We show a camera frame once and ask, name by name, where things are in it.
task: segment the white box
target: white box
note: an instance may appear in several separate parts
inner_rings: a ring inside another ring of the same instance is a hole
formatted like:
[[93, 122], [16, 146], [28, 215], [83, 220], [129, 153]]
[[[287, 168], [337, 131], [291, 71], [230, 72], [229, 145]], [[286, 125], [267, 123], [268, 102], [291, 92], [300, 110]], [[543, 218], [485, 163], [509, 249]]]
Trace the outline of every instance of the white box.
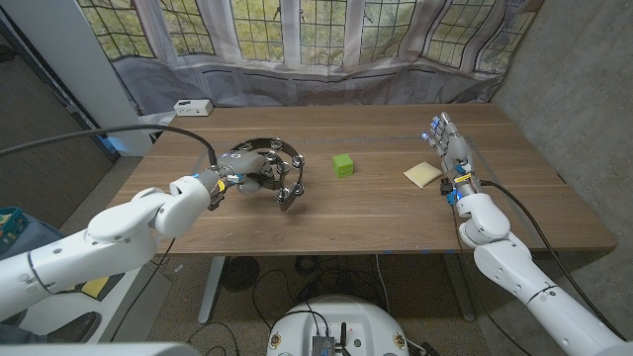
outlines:
[[178, 116], [208, 116], [214, 109], [211, 100], [178, 100], [174, 110]]

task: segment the humanoid robot hand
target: humanoid robot hand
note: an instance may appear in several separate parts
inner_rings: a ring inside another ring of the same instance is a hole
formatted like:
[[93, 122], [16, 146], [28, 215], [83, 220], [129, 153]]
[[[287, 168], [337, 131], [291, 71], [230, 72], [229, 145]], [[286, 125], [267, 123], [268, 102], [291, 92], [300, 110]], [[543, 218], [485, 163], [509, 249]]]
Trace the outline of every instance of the humanoid robot hand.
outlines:
[[472, 170], [472, 152], [468, 143], [457, 132], [455, 124], [451, 121], [448, 114], [442, 113], [439, 117], [435, 117], [431, 122], [430, 133], [423, 133], [424, 139], [442, 159], [442, 169], [448, 174], [457, 166], [457, 172], [468, 173]]

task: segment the green cube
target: green cube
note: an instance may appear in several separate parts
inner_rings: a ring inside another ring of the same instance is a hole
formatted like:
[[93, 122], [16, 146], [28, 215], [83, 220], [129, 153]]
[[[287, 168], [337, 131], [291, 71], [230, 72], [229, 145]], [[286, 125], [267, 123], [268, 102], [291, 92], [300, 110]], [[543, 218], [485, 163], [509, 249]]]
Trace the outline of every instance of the green cube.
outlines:
[[350, 158], [349, 154], [339, 154], [332, 158], [332, 167], [338, 178], [346, 177], [354, 173], [354, 162]]

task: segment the curtain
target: curtain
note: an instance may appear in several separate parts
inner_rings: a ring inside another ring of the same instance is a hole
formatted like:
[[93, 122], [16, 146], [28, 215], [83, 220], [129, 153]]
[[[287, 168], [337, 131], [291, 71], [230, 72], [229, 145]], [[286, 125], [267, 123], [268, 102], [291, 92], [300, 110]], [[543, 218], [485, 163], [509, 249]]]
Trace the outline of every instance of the curtain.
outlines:
[[522, 0], [77, 3], [140, 115], [180, 99], [487, 102], [538, 9]]

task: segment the table leg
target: table leg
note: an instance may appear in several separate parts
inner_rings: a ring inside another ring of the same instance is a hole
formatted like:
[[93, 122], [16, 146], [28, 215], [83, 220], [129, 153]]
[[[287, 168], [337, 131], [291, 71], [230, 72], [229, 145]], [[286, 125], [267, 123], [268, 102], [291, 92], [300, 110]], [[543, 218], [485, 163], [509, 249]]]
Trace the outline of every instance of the table leg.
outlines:
[[461, 265], [457, 253], [444, 253], [442, 260], [444, 260], [448, 278], [451, 280], [457, 303], [462, 311], [462, 318], [468, 322], [475, 321], [476, 314], [473, 309], [473, 302], [468, 291], [466, 276], [464, 276], [462, 269], [463, 266]]
[[220, 276], [225, 268], [225, 256], [214, 256], [211, 260], [211, 268], [209, 269], [209, 277], [207, 277], [207, 286], [205, 287], [205, 295], [202, 297], [200, 312], [198, 313], [198, 322], [204, 324], [211, 318], [211, 310], [216, 301], [216, 295], [220, 290]]

